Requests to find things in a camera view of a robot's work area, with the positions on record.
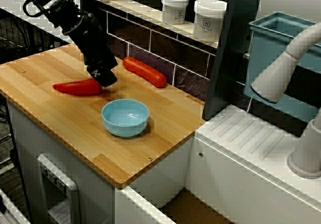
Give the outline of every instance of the sink faucet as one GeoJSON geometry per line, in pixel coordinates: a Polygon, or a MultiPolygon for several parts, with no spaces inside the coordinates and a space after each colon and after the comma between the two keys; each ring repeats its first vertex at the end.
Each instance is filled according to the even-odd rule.
{"type": "MultiPolygon", "coordinates": [[[[277,103],[284,94],[298,60],[310,47],[321,41],[321,23],[299,33],[285,51],[252,82],[251,89],[263,100],[277,103]]],[[[307,179],[321,176],[321,109],[288,156],[287,164],[297,175],[307,179]]]]}

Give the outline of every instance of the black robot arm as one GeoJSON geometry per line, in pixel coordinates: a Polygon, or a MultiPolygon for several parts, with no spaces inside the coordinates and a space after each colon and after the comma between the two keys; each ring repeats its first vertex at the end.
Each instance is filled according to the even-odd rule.
{"type": "Polygon", "coordinates": [[[102,86],[107,87],[117,81],[111,69],[117,61],[108,47],[108,35],[92,13],[82,12],[73,0],[57,0],[47,9],[51,0],[26,0],[23,5],[29,17],[45,15],[54,27],[61,27],[84,55],[89,74],[102,86]],[[33,3],[40,12],[30,15],[27,5],[33,3]]]}

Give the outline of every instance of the wooden countertop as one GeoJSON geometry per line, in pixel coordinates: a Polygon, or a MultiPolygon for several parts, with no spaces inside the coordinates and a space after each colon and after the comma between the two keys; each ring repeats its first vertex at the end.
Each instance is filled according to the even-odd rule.
{"type": "Polygon", "coordinates": [[[76,45],[59,47],[0,65],[0,93],[111,184],[124,188],[205,123],[204,102],[168,84],[156,88],[117,61],[112,71],[118,81],[101,95],[68,95],[52,84],[90,75],[76,45]],[[136,137],[120,138],[103,126],[103,106],[121,98],[149,109],[147,128],[136,137]]]}

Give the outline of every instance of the red sausage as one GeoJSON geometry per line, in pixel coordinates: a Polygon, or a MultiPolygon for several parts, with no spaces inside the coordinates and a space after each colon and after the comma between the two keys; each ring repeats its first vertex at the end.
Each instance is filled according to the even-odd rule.
{"type": "Polygon", "coordinates": [[[158,88],[164,87],[166,84],[166,77],[164,74],[135,58],[125,57],[123,65],[128,71],[136,73],[138,76],[146,79],[158,88]]]}
{"type": "Polygon", "coordinates": [[[60,92],[80,96],[96,95],[101,91],[101,85],[93,78],[75,82],[53,84],[52,87],[60,92]]]}

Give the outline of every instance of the blue bin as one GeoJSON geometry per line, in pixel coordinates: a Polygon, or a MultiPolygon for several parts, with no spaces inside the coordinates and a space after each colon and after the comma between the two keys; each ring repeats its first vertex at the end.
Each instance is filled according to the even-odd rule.
{"type": "MultiPolygon", "coordinates": [[[[249,25],[253,30],[253,38],[244,90],[247,96],[307,123],[316,116],[318,111],[316,107],[286,94],[277,104],[268,103],[259,98],[251,90],[250,85],[285,50],[295,36],[314,24],[314,22],[281,12],[251,22],[249,25]]],[[[299,60],[298,65],[321,74],[321,42],[311,47],[299,60]]]]}

